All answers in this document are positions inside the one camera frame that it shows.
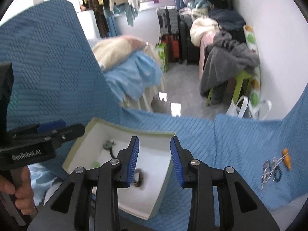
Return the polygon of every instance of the silver bolt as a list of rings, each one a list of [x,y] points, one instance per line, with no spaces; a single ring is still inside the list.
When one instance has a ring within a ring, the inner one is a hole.
[[[233,167],[227,167],[227,168],[226,168],[226,171],[227,171],[229,174],[233,174],[233,173],[234,173],[234,168],[233,168]]]
[[[198,166],[200,164],[200,161],[199,160],[196,160],[196,159],[193,159],[190,161],[190,163],[194,166]]]
[[[77,174],[80,174],[80,173],[82,173],[83,171],[84,171],[84,168],[83,168],[83,167],[78,167],[78,168],[75,169],[75,172],[76,172]]]
[[[119,160],[118,159],[112,159],[110,160],[110,164],[111,165],[117,165],[119,163]]]

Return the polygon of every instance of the finger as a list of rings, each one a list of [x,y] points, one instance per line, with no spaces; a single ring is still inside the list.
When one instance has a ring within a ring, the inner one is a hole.
[[[23,210],[21,210],[21,213],[23,215],[30,215],[30,214],[33,214],[33,212],[34,212],[34,208],[33,209],[23,209]]]
[[[15,187],[7,179],[0,175],[0,192],[4,192],[10,195],[15,193]]]
[[[31,188],[31,184],[23,184],[22,186],[20,186],[16,190],[15,196],[17,199],[33,198],[34,193]]]
[[[20,210],[27,210],[27,209],[33,209],[34,208],[34,200],[32,198],[27,199],[17,199],[15,201],[15,206]]]
[[[31,178],[30,178],[30,170],[28,166],[23,167],[21,170],[21,181],[24,184],[31,184]]]

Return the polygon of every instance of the floor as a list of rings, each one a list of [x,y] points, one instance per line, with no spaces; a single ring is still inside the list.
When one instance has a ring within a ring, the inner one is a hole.
[[[178,116],[194,116],[214,119],[217,114],[225,114],[230,105],[226,95],[222,103],[206,106],[206,97],[199,94],[199,66],[196,64],[170,63],[164,73],[167,102],[156,99],[152,103],[155,112]]]

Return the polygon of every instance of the green stool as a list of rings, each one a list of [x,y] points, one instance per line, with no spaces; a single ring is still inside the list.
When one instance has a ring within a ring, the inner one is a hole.
[[[247,73],[246,70],[243,70],[241,71],[236,77],[235,77],[235,81],[236,81],[236,85],[235,85],[235,89],[234,89],[234,93],[233,93],[233,101],[234,103],[236,104],[238,102],[238,98],[240,97],[240,92],[241,92],[241,88],[242,88],[242,85],[243,85],[243,81],[245,79],[249,79],[249,82],[248,82],[248,86],[251,84],[251,79],[252,79],[252,75]],[[206,105],[209,106],[210,105],[210,102],[211,102],[211,97],[212,97],[212,94],[213,94],[213,88],[211,88],[209,94],[208,94],[208,99],[206,101]]]

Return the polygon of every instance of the blue blanket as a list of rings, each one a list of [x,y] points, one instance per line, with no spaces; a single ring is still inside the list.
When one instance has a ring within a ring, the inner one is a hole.
[[[63,119],[87,124],[92,117],[148,131],[174,131],[183,148],[209,166],[233,166],[270,209],[308,192],[308,87],[281,121],[259,122],[219,115],[212,122],[121,108],[85,38],[73,5],[51,0],[20,13],[0,27],[0,61],[12,61],[15,83],[8,127]],[[56,175],[73,142],[44,163]],[[293,167],[282,165],[282,179],[260,191],[265,160],[288,147]],[[158,215],[131,220],[156,230],[187,230],[191,191],[172,174]]]
[[[104,76],[120,102],[125,95],[137,102],[146,87],[160,85],[162,72],[151,57],[137,51],[120,65],[105,71]]]

